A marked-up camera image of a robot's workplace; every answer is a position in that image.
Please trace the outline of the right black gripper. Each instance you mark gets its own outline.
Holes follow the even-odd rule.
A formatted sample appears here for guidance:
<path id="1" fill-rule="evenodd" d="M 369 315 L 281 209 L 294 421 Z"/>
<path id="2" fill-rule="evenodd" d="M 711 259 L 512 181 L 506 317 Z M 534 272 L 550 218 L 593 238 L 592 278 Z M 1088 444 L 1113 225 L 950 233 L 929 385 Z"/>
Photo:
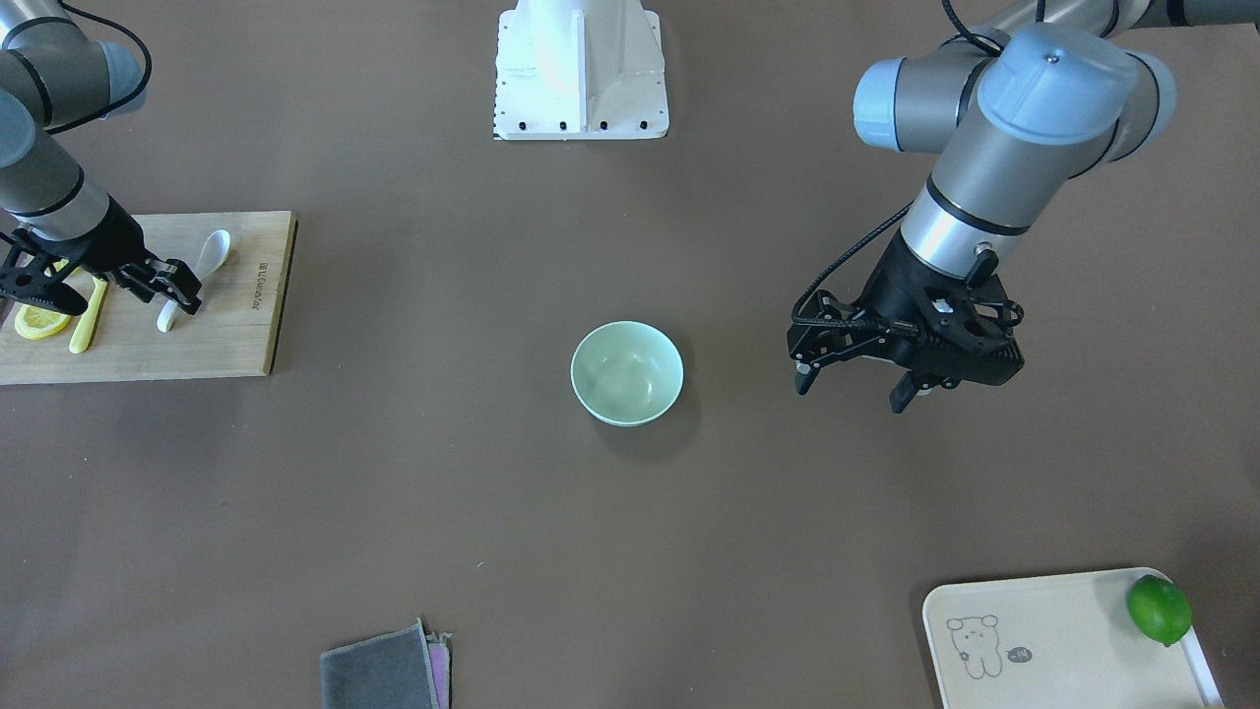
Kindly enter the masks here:
<path id="1" fill-rule="evenodd" d="M 32 309 L 44 309 L 79 317 L 89 301 L 66 285 L 73 269 L 84 269 L 108 280 L 118 288 L 152 302 L 161 295 L 188 315 L 202 310 L 202 280 L 180 259 L 163 261 L 149 251 L 139 220 L 112 196 L 93 198 L 88 225 L 76 218 L 19 215 L 13 233 L 4 233 L 9 246 L 3 259 L 1 296 Z"/>

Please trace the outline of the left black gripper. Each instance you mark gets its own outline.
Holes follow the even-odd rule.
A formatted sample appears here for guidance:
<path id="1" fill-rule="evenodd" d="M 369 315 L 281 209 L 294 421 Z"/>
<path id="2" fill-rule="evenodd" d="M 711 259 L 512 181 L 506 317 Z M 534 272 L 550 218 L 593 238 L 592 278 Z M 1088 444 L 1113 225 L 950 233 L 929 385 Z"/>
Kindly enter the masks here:
<path id="1" fill-rule="evenodd" d="M 793 307 L 793 389 L 806 395 L 825 366 L 857 356 L 903 369 L 888 395 L 895 416 L 935 387 L 1009 382 L 1024 366 L 1014 337 L 1024 311 L 1007 295 L 998 264 L 994 248 L 983 246 L 963 277 L 950 277 L 895 235 L 856 300 L 814 286 Z"/>

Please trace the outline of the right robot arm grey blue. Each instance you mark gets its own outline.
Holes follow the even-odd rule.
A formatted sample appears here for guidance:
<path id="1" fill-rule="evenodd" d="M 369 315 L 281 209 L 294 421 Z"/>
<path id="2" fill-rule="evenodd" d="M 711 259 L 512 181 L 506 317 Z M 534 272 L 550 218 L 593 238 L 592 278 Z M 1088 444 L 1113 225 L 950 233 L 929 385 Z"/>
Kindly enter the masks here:
<path id="1" fill-rule="evenodd" d="M 57 133 L 142 106 L 152 55 L 94 42 L 62 1 L 5 1 L 1 52 L 1 205 L 5 298 L 72 317 L 87 300 L 73 269 L 144 302 L 163 296 L 185 314 L 202 309 L 202 280 L 180 259 L 158 259 L 139 220 L 89 180 Z"/>

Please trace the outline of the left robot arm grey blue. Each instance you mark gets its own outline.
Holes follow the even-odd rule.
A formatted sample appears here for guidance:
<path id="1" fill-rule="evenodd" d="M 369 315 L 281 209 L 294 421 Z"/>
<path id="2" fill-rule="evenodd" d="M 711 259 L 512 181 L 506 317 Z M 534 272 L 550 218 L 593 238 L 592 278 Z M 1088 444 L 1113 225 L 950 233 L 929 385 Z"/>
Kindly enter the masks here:
<path id="1" fill-rule="evenodd" d="M 891 239 L 850 302 L 805 288 L 790 314 L 793 387 L 857 356 L 895 363 L 895 413 L 964 382 L 1021 373 L 1024 311 L 998 269 L 1067 180 L 1147 149 L 1177 84 L 1160 59 L 1121 49 L 1131 29 L 1242 26 L 1255 1 L 1017 1 L 931 54 L 869 65 L 853 98 L 869 147 L 932 154 L 919 194 L 872 230 Z"/>

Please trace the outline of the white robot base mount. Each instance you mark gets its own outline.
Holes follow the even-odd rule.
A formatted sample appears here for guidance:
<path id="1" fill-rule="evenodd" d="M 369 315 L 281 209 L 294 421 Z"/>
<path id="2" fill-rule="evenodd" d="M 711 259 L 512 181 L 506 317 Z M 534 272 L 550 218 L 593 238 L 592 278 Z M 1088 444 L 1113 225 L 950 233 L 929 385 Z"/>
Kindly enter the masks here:
<path id="1" fill-rule="evenodd" d="M 518 1 L 498 18 L 491 136 L 664 139 L 662 18 L 639 1 Z"/>

